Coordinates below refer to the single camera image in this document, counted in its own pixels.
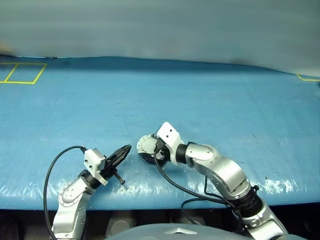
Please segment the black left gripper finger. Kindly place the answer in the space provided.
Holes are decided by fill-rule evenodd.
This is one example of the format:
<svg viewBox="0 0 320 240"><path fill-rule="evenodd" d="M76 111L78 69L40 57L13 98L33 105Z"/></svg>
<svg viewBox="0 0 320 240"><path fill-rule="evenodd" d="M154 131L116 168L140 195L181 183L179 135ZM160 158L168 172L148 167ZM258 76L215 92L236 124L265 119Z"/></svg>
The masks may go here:
<svg viewBox="0 0 320 240"><path fill-rule="evenodd" d="M114 153L110 155L110 164L113 168L116 168L122 161L124 161L131 151L131 145L125 145L117 149Z"/></svg>
<svg viewBox="0 0 320 240"><path fill-rule="evenodd" d="M112 153L108 158L108 163L121 163L129 154L131 150L131 145L125 145L119 149L117 149L114 153Z"/></svg>

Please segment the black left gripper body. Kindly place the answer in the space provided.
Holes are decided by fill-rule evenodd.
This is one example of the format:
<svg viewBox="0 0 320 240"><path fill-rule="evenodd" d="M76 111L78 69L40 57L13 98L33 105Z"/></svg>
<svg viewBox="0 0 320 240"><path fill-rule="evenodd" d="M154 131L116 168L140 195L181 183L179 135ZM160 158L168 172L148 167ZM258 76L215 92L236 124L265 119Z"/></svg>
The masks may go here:
<svg viewBox="0 0 320 240"><path fill-rule="evenodd" d="M104 164L104 168L101 170L100 175L105 179L108 180L111 177L115 176L117 180L120 182L121 185L125 183L125 180L118 174L117 167L112 167L111 163L106 162Z"/></svg>

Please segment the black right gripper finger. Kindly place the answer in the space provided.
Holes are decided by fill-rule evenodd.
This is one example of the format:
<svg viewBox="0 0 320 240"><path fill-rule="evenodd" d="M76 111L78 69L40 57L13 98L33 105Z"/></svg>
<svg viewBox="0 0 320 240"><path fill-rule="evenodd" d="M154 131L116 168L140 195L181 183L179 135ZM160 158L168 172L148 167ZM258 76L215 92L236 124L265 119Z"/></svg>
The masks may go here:
<svg viewBox="0 0 320 240"><path fill-rule="evenodd" d="M153 154L141 153L140 157L149 164L152 164L152 165L156 164L155 156Z"/></svg>

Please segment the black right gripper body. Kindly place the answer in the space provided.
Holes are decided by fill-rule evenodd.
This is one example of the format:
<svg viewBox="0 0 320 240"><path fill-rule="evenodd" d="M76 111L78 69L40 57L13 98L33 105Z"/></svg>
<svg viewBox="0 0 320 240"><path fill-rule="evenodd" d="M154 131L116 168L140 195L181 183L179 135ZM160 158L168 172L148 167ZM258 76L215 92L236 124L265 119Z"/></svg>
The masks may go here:
<svg viewBox="0 0 320 240"><path fill-rule="evenodd" d="M166 146L165 142L160 138L155 143L153 157L154 160L157 160L161 170L164 169L167 162L171 162L171 153L168 147Z"/></svg>

